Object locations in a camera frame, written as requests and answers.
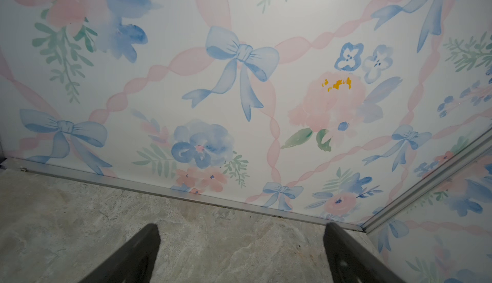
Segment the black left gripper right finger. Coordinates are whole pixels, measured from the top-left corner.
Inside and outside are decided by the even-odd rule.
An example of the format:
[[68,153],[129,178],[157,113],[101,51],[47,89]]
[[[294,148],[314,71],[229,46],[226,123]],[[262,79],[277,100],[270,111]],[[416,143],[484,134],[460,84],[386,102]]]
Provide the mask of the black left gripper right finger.
[[323,244],[335,283],[404,282],[336,223],[325,226]]

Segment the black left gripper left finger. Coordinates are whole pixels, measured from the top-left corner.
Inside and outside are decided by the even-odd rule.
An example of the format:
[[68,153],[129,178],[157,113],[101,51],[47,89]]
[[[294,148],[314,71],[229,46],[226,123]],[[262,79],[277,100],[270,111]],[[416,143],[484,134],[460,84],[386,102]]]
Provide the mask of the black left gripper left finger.
[[161,238],[156,224],[147,224],[81,283],[149,282]]

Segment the aluminium back floor rail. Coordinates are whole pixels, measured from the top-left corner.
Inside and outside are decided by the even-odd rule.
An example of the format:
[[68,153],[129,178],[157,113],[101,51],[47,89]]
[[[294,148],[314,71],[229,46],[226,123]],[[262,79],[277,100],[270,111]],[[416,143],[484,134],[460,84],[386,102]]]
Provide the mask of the aluminium back floor rail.
[[57,177],[60,179],[74,180],[81,183],[95,184],[98,186],[105,186],[109,188],[133,191],[137,193],[144,193],[144,194],[155,195],[159,197],[174,198],[178,200],[184,200],[187,202],[195,202],[195,203],[206,204],[210,206],[223,207],[227,209],[256,213],[259,215],[272,216],[272,217],[283,218],[287,220],[301,221],[310,224],[326,225],[331,222],[328,219],[315,218],[312,216],[300,215],[287,211],[280,211],[277,209],[246,204],[243,202],[226,200],[223,198],[187,193],[184,191],[178,191],[178,190],[164,188],[151,184],[139,183],[132,180],[125,180],[125,179],[119,179],[117,177],[92,174],[86,171],[78,171],[70,168],[62,168],[53,165],[44,165],[40,163],[26,161],[23,159],[16,159],[16,158],[9,157],[1,162],[1,167],[6,170],[14,170],[14,171],[26,172],[26,173],[37,174],[37,175],[45,175],[49,177]]

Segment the aluminium corner post right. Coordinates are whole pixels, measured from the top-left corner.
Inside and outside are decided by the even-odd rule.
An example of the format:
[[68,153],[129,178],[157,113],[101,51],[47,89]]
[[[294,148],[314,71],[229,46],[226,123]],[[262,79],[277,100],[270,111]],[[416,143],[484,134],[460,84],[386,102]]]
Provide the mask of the aluminium corner post right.
[[438,187],[441,183],[451,180],[451,178],[468,168],[480,156],[491,149],[491,129],[479,136],[469,146],[462,149],[450,160],[443,163],[440,167],[424,177],[417,184],[407,190],[395,201],[389,203],[378,214],[367,220],[362,226],[364,233],[371,233],[381,225],[390,221],[394,216],[405,210],[419,198]]

